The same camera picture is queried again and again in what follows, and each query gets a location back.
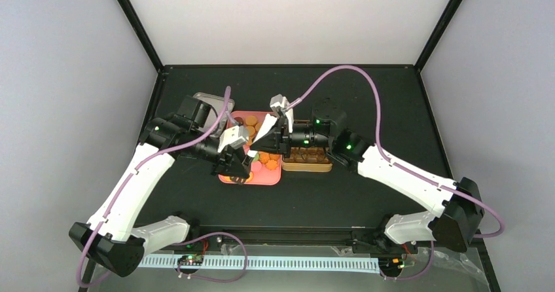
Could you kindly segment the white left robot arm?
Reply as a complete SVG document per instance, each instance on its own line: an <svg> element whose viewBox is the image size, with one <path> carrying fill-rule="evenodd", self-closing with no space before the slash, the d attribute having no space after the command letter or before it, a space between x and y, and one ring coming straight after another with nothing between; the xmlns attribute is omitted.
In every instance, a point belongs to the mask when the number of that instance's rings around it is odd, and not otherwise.
<svg viewBox="0 0 555 292"><path fill-rule="evenodd" d="M147 123L130 164L106 201L87 222L76 222L70 228L69 236L83 259L89 258L110 273L125 277L144 257L185 242L191 223L179 215L135 226L155 186L181 155L211 163L213 175L249 179L251 170L243 149L249 139L246 128L233 126L219 137L212 136L229 115L229 102L227 88L223 107L207 130L202 128L214 108L190 96L176 113Z"/></svg>

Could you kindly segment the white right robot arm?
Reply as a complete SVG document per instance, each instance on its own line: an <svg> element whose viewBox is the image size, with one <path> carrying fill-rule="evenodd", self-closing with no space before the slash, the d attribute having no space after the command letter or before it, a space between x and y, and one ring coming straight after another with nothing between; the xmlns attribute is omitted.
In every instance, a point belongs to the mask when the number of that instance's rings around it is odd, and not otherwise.
<svg viewBox="0 0 555 292"><path fill-rule="evenodd" d="M420 213L387 217L372 235L378 250L388 252L398 244L425 241L459 253L467 251L484 216L473 180L436 176L389 154L347 128L345 112L328 98L313 106L308 122L296 122L287 105L281 95L272 99L272 112L265 116L248 150L251 158L262 153L286 157L294 148L322 147L331 161L424 208Z"/></svg>

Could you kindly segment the metal tongs white handles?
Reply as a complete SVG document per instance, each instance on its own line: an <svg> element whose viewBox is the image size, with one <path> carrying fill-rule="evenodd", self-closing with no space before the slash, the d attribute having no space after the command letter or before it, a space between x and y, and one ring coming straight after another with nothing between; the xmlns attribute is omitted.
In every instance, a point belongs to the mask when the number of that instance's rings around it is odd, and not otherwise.
<svg viewBox="0 0 555 292"><path fill-rule="evenodd" d="M279 119L273 115L265 115L256 136L243 146L245 152L245 156L242 159L243 165L249 166L259 152L271 154L279 153L279 143L276 139L276 137L280 135L278 120Z"/></svg>

